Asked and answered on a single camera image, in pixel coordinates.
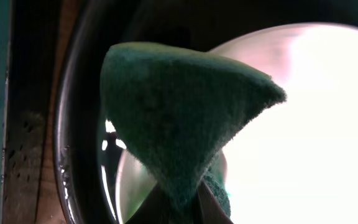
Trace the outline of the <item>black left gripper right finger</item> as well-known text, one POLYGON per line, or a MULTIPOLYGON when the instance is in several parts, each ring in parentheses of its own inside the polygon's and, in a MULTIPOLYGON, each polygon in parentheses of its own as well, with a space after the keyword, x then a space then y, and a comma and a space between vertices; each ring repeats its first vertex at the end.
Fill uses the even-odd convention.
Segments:
POLYGON ((196 224, 233 224, 204 181, 196 193, 196 224))

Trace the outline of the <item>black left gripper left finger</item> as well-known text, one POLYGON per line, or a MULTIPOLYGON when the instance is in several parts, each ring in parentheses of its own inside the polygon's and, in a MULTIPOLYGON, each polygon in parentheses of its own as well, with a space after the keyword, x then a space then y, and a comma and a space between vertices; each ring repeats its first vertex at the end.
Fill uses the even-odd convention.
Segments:
POLYGON ((126 224, 169 224, 169 207, 169 198, 156 184, 126 224))

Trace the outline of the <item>green scrubbing sponge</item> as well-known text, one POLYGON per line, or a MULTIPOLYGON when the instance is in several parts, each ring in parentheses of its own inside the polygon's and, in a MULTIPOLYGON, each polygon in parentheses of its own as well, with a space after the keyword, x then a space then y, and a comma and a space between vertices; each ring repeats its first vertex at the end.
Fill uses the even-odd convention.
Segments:
POLYGON ((150 42, 111 46, 99 88, 106 119, 182 215, 218 152, 286 100, 267 74, 242 62, 150 42))

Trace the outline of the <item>white plate with stain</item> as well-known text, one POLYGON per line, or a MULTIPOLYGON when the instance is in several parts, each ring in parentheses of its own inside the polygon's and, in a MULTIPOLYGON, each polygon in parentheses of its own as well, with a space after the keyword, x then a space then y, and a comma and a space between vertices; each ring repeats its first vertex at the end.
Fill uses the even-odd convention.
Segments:
POLYGON ((271 27, 213 54, 270 75, 287 95, 223 147, 232 222, 358 223, 358 27, 271 27))

